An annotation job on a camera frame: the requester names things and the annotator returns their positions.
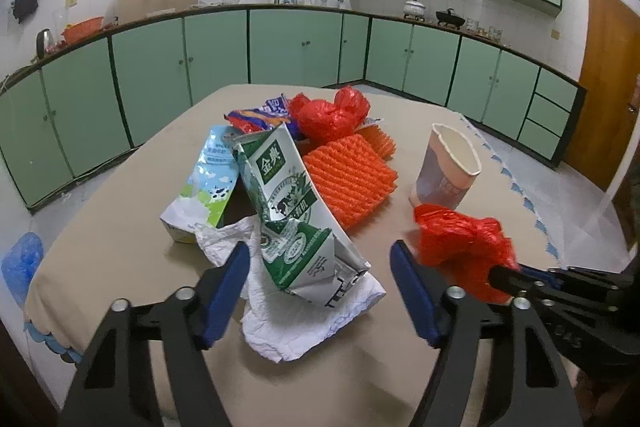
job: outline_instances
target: paper cup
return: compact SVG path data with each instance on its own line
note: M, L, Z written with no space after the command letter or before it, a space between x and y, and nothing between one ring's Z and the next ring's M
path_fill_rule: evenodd
M409 199L413 206L432 203L454 210L481 169L478 153L465 135L453 127L434 123Z

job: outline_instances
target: black pot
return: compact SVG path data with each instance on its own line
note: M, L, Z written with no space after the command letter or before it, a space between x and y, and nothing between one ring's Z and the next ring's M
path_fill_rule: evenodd
M438 25L440 24L451 24L456 28L460 29L466 20L462 17L458 17L457 15L452 15L453 9L449 8L446 12L436 12L436 17L438 18Z

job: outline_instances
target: black towel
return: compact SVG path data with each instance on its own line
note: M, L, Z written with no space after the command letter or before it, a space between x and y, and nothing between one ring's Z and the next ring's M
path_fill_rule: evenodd
M21 23L38 8L38 0L15 0L14 17Z

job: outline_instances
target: electrical outlet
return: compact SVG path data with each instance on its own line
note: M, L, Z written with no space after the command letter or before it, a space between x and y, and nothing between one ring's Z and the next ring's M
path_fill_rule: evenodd
M75 6L76 4L78 4L78 0L65 0L65 7L67 7L67 8L71 8L72 6Z

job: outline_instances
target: screw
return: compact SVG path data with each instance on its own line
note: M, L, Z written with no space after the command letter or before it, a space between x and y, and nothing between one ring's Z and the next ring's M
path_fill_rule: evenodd
M111 303L111 309L115 312L123 312L129 307L127 299L116 299Z
M178 301L188 301L193 299L194 295L196 295L196 291L191 286L184 286L175 293L175 298Z
M447 295L452 299L462 299L465 297L466 292L460 286L449 286Z
M516 297L513 299L513 305L519 310L528 310L531 308L531 303L524 297Z

